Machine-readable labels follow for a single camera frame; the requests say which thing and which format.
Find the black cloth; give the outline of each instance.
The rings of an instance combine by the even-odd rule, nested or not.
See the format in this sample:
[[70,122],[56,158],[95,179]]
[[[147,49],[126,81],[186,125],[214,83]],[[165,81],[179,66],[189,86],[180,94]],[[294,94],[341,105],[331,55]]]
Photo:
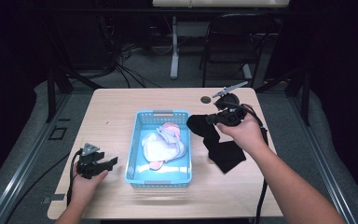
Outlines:
[[243,150],[234,141],[219,143],[220,135],[214,125],[207,123],[206,115],[192,115],[186,124],[191,132],[204,138],[203,144],[209,150],[209,159],[224,174],[246,160]]

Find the power cord on floor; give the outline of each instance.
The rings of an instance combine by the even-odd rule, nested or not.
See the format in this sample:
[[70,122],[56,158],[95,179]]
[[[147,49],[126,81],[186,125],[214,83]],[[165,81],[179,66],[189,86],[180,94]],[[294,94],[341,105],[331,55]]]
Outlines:
[[59,161],[54,163],[50,168],[48,168],[39,178],[36,179],[36,181],[22,194],[22,196],[19,198],[19,200],[16,202],[16,204],[11,209],[9,215],[7,216],[6,224],[10,221],[11,217],[13,216],[14,212],[16,211],[17,207],[20,205],[22,200],[25,198],[25,196],[31,191],[31,189],[53,168],[55,168],[58,164],[60,164],[63,160],[65,160],[70,153],[67,153],[64,157],[62,157]]

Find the person's right arm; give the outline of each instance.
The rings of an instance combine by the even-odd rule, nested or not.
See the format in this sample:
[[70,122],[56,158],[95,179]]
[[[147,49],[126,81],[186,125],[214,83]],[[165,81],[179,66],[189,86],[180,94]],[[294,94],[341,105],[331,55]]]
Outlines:
[[216,124],[255,160],[288,223],[345,223],[335,207],[264,142],[257,121],[247,115],[237,127]]

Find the chair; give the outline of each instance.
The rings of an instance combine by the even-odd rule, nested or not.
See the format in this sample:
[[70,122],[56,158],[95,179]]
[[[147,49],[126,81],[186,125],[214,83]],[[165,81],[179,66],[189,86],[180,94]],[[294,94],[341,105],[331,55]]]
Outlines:
[[246,64],[254,64],[250,84],[253,87],[266,36],[275,30],[275,20],[267,15],[231,13],[214,18],[205,36],[200,61],[200,69],[203,67],[202,87],[205,87],[205,80],[238,79],[207,78],[208,63],[239,64],[240,71]]

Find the gray floor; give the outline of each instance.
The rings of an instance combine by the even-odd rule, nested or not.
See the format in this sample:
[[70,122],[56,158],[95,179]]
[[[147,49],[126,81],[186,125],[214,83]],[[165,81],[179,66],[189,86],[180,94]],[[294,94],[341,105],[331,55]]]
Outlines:
[[[172,52],[156,53],[157,50],[158,52],[166,51],[166,48],[155,48],[155,50],[149,51],[133,50],[131,57],[124,62],[124,66],[137,71],[140,76],[163,88],[200,87],[201,71],[198,66],[201,47],[195,44],[199,41],[193,39],[183,41],[180,45],[179,77],[176,80],[170,79]],[[270,39],[268,43],[256,86],[262,84],[262,77],[273,49],[273,39]],[[127,75],[127,77],[131,88],[141,88],[130,76]],[[109,76],[93,80],[107,88],[128,88],[127,82],[117,71]],[[0,223],[7,217],[9,208],[15,199],[19,199],[39,176],[71,150],[92,95],[90,88],[82,83],[76,80],[72,80],[72,83],[75,90],[71,95],[62,95],[57,92],[58,99],[60,99],[59,111],[55,120],[50,124],[45,123],[48,117],[47,85],[42,83],[35,88],[38,98],[33,114],[0,171]],[[208,86],[227,86],[235,83],[238,81],[224,84],[208,82]],[[147,81],[145,85],[148,88],[157,87]],[[314,94],[311,95],[311,126],[305,128],[301,119],[298,118],[297,100],[285,97],[282,93],[284,86],[285,84],[282,83],[269,92],[258,94],[278,155],[332,203],[346,206],[345,215],[350,215],[347,219],[349,223],[358,223],[358,187],[334,150],[329,127],[318,98]],[[57,132],[57,128],[65,129],[66,132],[62,140],[51,140],[61,136]],[[318,158],[315,158],[315,144],[312,143],[309,132],[316,139],[316,147],[322,151],[328,169],[333,174],[336,181],[336,186],[333,188],[331,188],[331,183],[324,179],[325,170],[318,165]],[[27,156],[34,151],[37,151],[33,154],[34,160],[25,161]],[[55,191],[64,164],[65,161],[53,168],[26,193],[9,223],[53,223],[53,220],[47,218],[48,199]],[[30,173],[23,174],[24,182],[14,182],[15,185],[11,185],[13,178],[18,175],[16,172],[24,167],[32,168]],[[337,202],[332,190],[338,191],[343,201]],[[99,220],[84,220],[83,223],[99,223]],[[262,223],[285,223],[285,221],[281,217],[265,217],[262,219]]]

